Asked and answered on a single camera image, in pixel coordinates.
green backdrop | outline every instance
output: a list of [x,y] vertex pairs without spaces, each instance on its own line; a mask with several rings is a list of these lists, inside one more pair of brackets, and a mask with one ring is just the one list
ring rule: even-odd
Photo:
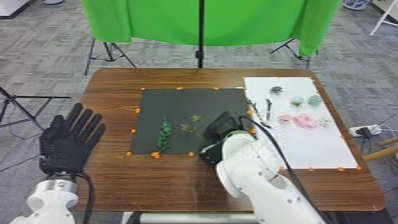
[[[311,56],[342,0],[207,0],[205,45],[253,45],[301,40]],[[103,42],[132,37],[198,45],[199,0],[84,0],[93,36]]]

small toy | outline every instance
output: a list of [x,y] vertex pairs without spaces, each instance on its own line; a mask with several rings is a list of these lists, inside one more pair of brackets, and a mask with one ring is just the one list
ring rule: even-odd
[[294,121],[301,128],[308,128],[308,129],[317,128],[317,120],[306,114],[301,114],[299,116],[295,116]]
[[281,87],[281,86],[274,86],[274,87],[270,88],[270,92],[272,92],[274,94],[281,94],[281,92],[283,92],[283,87]]
[[329,118],[322,117],[318,119],[318,124],[320,124],[322,127],[327,127],[331,125],[331,123],[333,123],[333,121],[331,121]]
[[196,129],[194,129],[194,127],[189,124],[182,124],[182,131],[196,132]]
[[290,123],[290,121],[292,121],[292,116],[290,116],[288,114],[285,114],[285,115],[281,115],[281,116],[278,117],[278,120],[279,120],[281,123]]
[[322,97],[318,95],[313,95],[308,99],[308,104],[317,107],[320,106],[320,103],[322,103]]
[[201,115],[194,114],[192,117],[191,117],[191,120],[192,121],[201,121],[201,119],[203,119]]
[[290,103],[299,107],[304,103],[304,98],[301,96],[295,96],[290,100]]

pink toy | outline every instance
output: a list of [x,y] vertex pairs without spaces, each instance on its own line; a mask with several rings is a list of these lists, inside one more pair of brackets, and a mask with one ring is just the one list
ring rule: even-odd
[[285,114],[278,117],[278,119],[279,119],[279,122],[288,123],[292,121],[292,116]]
[[294,117],[295,124],[301,128],[315,129],[317,128],[317,120],[306,115],[301,114]]

gray carpet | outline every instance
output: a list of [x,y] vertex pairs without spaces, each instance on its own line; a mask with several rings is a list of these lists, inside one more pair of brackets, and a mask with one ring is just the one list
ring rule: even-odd
[[[381,14],[372,8],[363,12],[340,10],[329,36],[313,59],[327,93],[347,127],[375,124],[398,112],[398,28],[382,25],[375,37],[368,36]],[[45,6],[38,1],[13,20],[0,20],[0,86],[25,95],[68,95],[73,100],[55,100],[43,112],[40,122],[48,125],[52,116],[64,114],[84,95],[91,79],[84,77],[91,30],[79,0],[61,6]],[[121,45],[139,67],[196,67],[196,47],[134,40]],[[215,68],[302,68],[302,63],[283,49],[269,54],[278,44],[208,47],[207,67]],[[128,66],[121,59],[114,64],[95,61],[91,72],[105,66]],[[24,101],[34,110],[40,100]],[[13,121],[20,113],[9,110]],[[388,125],[398,129],[398,117]],[[38,134],[32,125],[0,130],[0,169],[38,155]],[[391,137],[384,133],[375,139]],[[365,154],[381,148],[366,146]],[[398,187],[398,162],[395,157],[370,163],[382,191]],[[0,223],[8,223],[25,208],[25,198],[43,179],[38,159],[0,173]],[[388,211],[398,223],[398,190],[386,193]],[[119,214],[95,215],[95,223],[118,223]]]

black mat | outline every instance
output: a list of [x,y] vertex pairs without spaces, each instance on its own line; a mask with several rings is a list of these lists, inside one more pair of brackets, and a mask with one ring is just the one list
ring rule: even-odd
[[[135,154],[150,154],[159,151],[157,142],[164,118],[173,123],[171,148],[166,154],[199,152],[205,146],[201,136],[207,126],[224,111],[230,111],[231,115],[246,115],[247,103],[242,89],[146,90],[132,152]],[[201,116],[201,121],[192,121],[194,115]],[[194,132],[182,131],[183,124],[194,127]]]

